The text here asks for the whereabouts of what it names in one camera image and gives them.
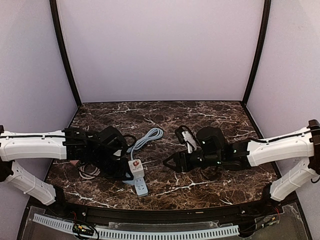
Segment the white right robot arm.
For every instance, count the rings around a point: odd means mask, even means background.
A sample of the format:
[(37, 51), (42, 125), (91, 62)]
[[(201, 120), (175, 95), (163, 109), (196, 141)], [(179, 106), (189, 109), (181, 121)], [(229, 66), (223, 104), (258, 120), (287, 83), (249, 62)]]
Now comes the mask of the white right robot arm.
[(172, 154), (163, 165), (176, 173), (208, 167), (242, 171), (266, 163), (299, 159), (285, 175), (264, 187), (262, 200), (265, 202), (283, 201), (320, 174), (320, 123), (316, 119), (292, 133), (234, 143), (228, 143), (222, 130), (213, 126), (203, 127), (193, 134), (187, 126), (181, 125), (175, 135), (187, 149)]

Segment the white cube socket adapter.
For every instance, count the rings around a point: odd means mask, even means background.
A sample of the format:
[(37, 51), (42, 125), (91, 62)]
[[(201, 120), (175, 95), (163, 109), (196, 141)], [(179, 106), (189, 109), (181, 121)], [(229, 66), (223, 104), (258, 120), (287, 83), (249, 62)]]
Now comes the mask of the white cube socket adapter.
[(128, 165), (135, 179), (145, 176), (144, 167), (140, 159), (129, 160)]

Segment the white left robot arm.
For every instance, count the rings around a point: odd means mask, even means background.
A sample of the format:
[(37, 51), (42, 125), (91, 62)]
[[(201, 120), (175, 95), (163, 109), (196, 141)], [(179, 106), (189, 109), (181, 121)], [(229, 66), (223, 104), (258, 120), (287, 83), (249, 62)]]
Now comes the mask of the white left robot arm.
[(18, 159), (56, 159), (79, 161), (97, 167), (103, 178), (131, 181), (134, 176), (124, 157), (130, 146), (127, 135), (115, 127), (86, 131), (65, 128), (45, 133), (15, 133), (0, 130), (0, 180), (25, 195), (50, 206), (64, 204), (62, 188), (45, 183), (18, 164)]

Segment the blue power strip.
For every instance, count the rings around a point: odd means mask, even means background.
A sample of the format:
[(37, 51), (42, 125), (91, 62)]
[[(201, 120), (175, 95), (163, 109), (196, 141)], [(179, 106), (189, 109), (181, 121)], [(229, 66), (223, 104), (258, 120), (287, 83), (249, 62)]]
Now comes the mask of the blue power strip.
[(149, 193), (145, 179), (143, 177), (138, 177), (134, 180), (123, 180), (122, 182), (127, 185), (134, 186), (138, 197), (145, 197)]

